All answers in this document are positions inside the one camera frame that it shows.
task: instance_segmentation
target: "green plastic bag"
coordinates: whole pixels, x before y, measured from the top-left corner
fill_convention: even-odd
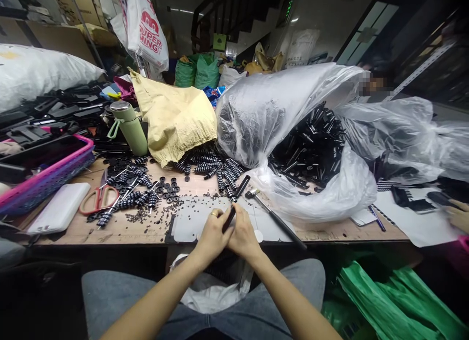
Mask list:
[[[370,323],[340,286],[324,296],[321,313],[344,340],[377,339]]]
[[[191,87],[195,84],[195,72],[197,70],[197,60],[199,54],[188,56],[189,63],[178,60],[176,64],[176,75],[174,86]]]
[[[203,89],[206,86],[218,87],[220,72],[218,70],[218,60],[213,53],[200,54],[197,61],[197,72],[195,74],[195,87]]]
[[[338,281],[381,340],[468,339],[468,328],[409,267],[386,284],[373,281],[353,261]]]

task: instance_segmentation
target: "blue pen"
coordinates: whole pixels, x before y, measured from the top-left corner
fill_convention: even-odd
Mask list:
[[[383,225],[383,222],[378,218],[378,215],[376,214],[375,210],[373,209],[373,206],[368,206],[368,209],[370,209],[371,213],[376,217],[376,221],[378,222],[378,225],[381,228],[382,232],[386,232],[386,228]]]

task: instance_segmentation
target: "white power bank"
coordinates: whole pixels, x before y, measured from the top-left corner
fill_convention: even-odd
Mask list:
[[[64,231],[90,187],[88,183],[63,185],[29,226],[26,234],[51,234]]]

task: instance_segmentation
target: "gray pants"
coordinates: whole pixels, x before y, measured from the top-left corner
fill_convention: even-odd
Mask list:
[[[282,274],[315,306],[322,307],[325,275],[317,259],[305,259],[281,270]],[[156,283],[111,271],[93,271],[82,278],[86,323],[90,339],[97,340]],[[263,284],[224,311],[206,315],[179,304],[158,339],[184,340],[216,328],[232,339],[291,339],[290,331]]]

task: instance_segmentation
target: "green water bottle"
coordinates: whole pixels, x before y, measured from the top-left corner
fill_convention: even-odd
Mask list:
[[[117,101],[112,103],[109,109],[115,119],[107,136],[110,139],[115,139],[118,129],[121,129],[132,153],[138,157],[146,155],[148,152],[147,139],[132,105],[129,102]]]

